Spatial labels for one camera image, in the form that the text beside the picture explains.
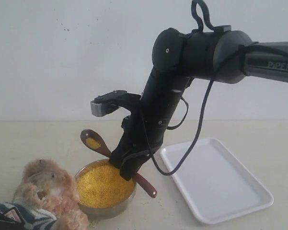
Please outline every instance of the black robotic arm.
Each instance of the black robotic arm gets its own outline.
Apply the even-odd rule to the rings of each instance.
[[[206,26],[196,13],[200,5]],[[214,27],[202,0],[193,0],[192,16],[198,29],[183,34],[169,28],[159,34],[152,50],[153,68],[142,95],[114,91],[91,101],[92,114],[102,117],[119,107],[130,115],[122,122],[124,133],[109,161],[129,180],[152,158],[163,175],[172,175],[194,147],[201,129],[204,107],[213,82],[235,84],[245,76],[288,83],[288,42],[258,43],[231,26]],[[209,80],[195,139],[172,172],[163,172],[153,154],[161,147],[176,107],[194,78]]]

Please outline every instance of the yellow millet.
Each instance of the yellow millet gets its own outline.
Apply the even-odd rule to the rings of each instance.
[[[94,150],[101,147],[100,143],[98,141],[94,140],[93,138],[87,138],[85,140],[85,142],[90,148],[92,148]]]
[[[80,203],[95,208],[115,206],[127,199],[135,183],[126,181],[119,170],[109,163],[85,173],[78,180]]]

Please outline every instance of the white wall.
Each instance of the white wall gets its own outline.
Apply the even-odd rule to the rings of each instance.
[[[288,0],[206,0],[214,25],[261,42],[288,41]],[[0,120],[94,120],[90,100],[141,93],[155,38],[197,28],[191,0],[0,0]],[[197,119],[208,82],[184,94]],[[182,118],[180,103],[174,119]],[[102,119],[121,120],[121,109]],[[288,84],[249,77],[215,83],[205,119],[288,119]]]

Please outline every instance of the plush toy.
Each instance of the plush toy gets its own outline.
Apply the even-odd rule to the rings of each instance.
[[[26,230],[86,230],[79,200],[74,178],[55,161],[41,159],[26,165],[12,202],[0,203],[0,213]]]

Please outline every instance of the striped fabric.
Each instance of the striped fabric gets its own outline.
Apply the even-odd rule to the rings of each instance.
[[[34,209],[21,197],[12,203],[0,203],[0,213],[21,222],[26,230],[54,230],[57,218],[44,209]]]

